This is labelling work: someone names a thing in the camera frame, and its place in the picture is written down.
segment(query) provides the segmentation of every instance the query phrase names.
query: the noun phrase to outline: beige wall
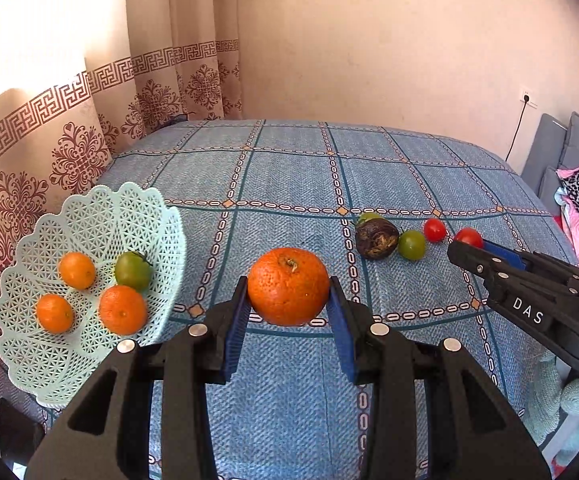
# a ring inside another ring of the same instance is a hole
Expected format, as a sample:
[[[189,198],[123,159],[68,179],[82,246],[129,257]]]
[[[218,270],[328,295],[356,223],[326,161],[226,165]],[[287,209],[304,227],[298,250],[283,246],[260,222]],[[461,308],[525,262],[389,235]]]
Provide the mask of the beige wall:
[[[238,0],[246,117],[456,137],[521,170],[540,115],[579,112],[579,0]]]

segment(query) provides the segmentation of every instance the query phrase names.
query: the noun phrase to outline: power cord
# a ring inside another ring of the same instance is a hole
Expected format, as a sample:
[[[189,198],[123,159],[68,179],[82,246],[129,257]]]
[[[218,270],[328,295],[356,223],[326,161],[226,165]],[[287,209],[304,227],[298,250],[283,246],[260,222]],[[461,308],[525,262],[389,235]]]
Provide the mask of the power cord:
[[[516,136],[519,134],[519,128],[521,127],[521,121],[523,120],[523,112],[525,111],[525,107],[527,106],[527,103],[529,102],[529,96],[527,94],[525,94],[523,96],[523,100],[525,102],[523,103],[523,109],[521,110],[521,116],[519,118],[519,125],[516,126],[516,132],[514,133],[514,138],[511,140],[511,146],[509,147],[509,152],[507,152],[507,156],[505,157],[505,162],[507,162],[507,159],[509,158],[509,154],[511,153],[511,149],[514,147],[514,142],[516,141]]]

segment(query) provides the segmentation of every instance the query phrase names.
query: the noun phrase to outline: green tomato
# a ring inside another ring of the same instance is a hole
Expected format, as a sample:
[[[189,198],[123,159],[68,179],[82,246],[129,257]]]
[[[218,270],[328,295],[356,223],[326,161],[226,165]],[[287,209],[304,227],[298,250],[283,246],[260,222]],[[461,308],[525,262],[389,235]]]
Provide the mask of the green tomato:
[[[363,213],[359,216],[359,219],[356,221],[356,227],[359,227],[361,224],[365,223],[367,220],[372,220],[374,218],[383,218],[378,213],[372,213],[371,211]]]
[[[122,253],[114,266],[114,277],[119,285],[127,285],[140,292],[148,288],[152,279],[152,266],[141,253]]]
[[[398,252],[408,260],[420,260],[425,256],[425,237],[420,231],[409,230],[398,239]]]

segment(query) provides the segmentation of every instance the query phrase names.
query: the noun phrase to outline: fruit basket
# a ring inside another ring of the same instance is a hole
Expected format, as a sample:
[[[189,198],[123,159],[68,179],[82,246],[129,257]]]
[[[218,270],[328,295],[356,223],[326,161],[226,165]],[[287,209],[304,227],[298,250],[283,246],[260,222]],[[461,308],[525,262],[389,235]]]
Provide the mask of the fruit basket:
[[[153,266],[143,292],[148,322],[131,336],[140,345],[157,342],[174,306],[185,267],[186,240],[176,208],[161,193],[126,182],[118,192],[95,186],[65,200],[59,214],[45,214],[16,247],[15,265],[0,280],[0,357],[18,388],[42,406],[65,407],[110,349],[121,339],[102,325],[100,295],[116,283],[114,264],[125,251],[143,253]],[[57,264],[68,252],[87,254],[96,268],[88,289],[68,287]],[[35,315],[43,294],[58,294],[73,308],[67,332],[45,331]]]

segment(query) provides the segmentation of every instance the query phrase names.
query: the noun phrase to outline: electrical outlet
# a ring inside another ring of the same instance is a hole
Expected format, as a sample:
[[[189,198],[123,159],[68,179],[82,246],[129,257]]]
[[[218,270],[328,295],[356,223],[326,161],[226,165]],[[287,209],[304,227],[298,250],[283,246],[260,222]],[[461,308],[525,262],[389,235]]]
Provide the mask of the electrical outlet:
[[[533,90],[528,89],[526,86],[522,86],[521,87],[521,95],[520,95],[520,99],[521,102],[524,103],[525,102],[525,96],[529,96],[529,101],[527,102],[527,106],[531,106],[532,108],[538,108],[538,105],[536,104],[536,93]]]

